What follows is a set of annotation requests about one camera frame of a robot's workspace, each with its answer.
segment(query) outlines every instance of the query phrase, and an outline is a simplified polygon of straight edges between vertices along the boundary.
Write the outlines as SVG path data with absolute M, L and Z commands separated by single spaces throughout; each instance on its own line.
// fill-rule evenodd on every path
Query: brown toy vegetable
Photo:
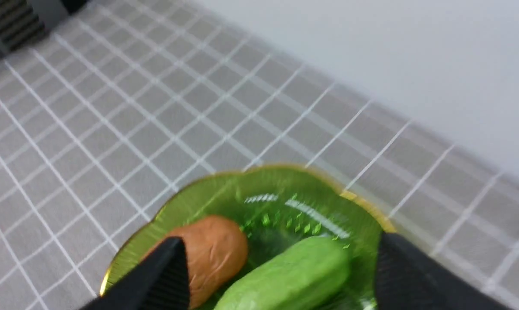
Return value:
M 221 216 L 208 216 L 175 228 L 164 238 L 167 237 L 181 237 L 185 243 L 191 310 L 204 304 L 222 284 L 234 277 L 248 257 L 246 236 L 236 223 Z

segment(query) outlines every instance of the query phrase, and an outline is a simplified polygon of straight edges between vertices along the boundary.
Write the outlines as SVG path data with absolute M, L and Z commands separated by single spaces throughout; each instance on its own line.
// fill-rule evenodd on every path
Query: glass plate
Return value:
M 339 239 L 348 249 L 352 272 L 340 293 L 319 309 L 374 308 L 372 288 L 380 234 L 395 232 L 395 229 L 364 199 L 343 192 L 339 185 L 320 173 L 293 165 L 219 173 L 181 189 L 118 251 L 104 277 L 100 294 L 135 267 L 167 232 L 210 214 L 234 220 L 248 236 L 248 262 L 233 281 L 297 241 L 324 234 Z M 231 283 L 220 288 L 199 309 L 213 309 Z

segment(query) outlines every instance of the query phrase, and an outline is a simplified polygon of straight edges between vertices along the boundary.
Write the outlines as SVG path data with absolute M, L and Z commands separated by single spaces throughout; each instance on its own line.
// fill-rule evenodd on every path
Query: scalloped plate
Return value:
M 234 280 L 305 237 L 328 234 L 350 251 L 352 276 L 320 309 L 370 309 L 375 305 L 372 287 L 378 241 L 382 231 L 395 232 L 395 228 L 364 199 L 344 192 L 322 174 L 293 165 L 219 173 L 181 189 L 118 251 L 100 294 L 135 267 L 167 232 L 210 214 L 234 220 L 248 236 L 248 263 Z M 212 309 L 230 284 L 199 309 Z

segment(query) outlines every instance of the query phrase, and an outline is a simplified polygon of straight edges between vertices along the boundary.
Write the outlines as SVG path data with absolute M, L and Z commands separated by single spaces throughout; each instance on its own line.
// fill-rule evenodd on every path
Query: green toy vegetable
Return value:
M 309 237 L 231 285 L 214 310 L 310 310 L 350 275 L 348 251 L 330 237 Z

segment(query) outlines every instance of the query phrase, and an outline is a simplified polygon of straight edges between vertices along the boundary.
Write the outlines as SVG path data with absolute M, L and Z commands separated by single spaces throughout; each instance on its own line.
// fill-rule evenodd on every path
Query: white wall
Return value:
M 519 0 L 198 0 L 519 176 Z

